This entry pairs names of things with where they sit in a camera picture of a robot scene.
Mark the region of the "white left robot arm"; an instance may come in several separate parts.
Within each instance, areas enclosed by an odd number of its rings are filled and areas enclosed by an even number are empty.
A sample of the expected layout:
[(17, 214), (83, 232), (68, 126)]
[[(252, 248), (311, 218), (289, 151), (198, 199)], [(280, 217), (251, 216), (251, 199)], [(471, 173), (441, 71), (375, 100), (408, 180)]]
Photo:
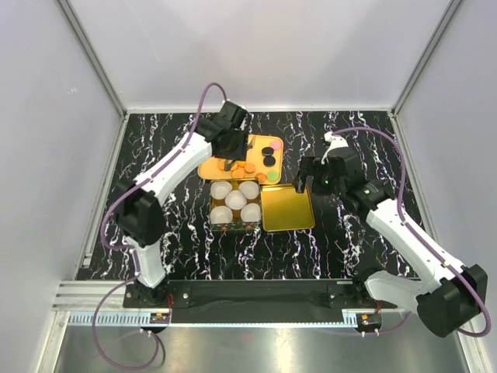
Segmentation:
[(109, 209), (131, 249), (135, 277), (144, 286), (141, 299), (152, 308), (162, 306), (168, 289), (160, 255), (160, 238), (166, 229), (162, 210), (169, 194), (201, 163), (211, 157), (242, 161), (246, 159), (249, 130), (248, 111), (231, 101), (218, 113), (200, 117), (193, 130), (164, 158), (129, 183), (121, 183), (122, 194)]

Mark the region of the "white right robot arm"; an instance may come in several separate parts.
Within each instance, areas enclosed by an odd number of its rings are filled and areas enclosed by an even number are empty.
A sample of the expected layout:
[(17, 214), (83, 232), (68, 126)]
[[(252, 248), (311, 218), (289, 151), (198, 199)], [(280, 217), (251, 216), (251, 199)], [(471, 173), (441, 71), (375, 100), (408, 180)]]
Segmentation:
[(342, 133), (325, 134), (328, 147), (324, 155), (300, 160), (294, 189), (303, 193), (309, 187), (313, 194), (338, 197), (348, 210), (386, 238), (418, 275), (414, 281), (386, 270), (368, 270), (354, 279), (354, 302), (365, 309), (378, 301), (400, 306), (416, 314), (438, 337), (452, 332), (470, 337), (490, 334), (485, 270), (477, 264), (469, 267), (452, 256), (408, 215), (401, 203), (404, 169), (399, 194), (394, 195), (380, 180), (365, 177), (359, 153), (349, 147)]

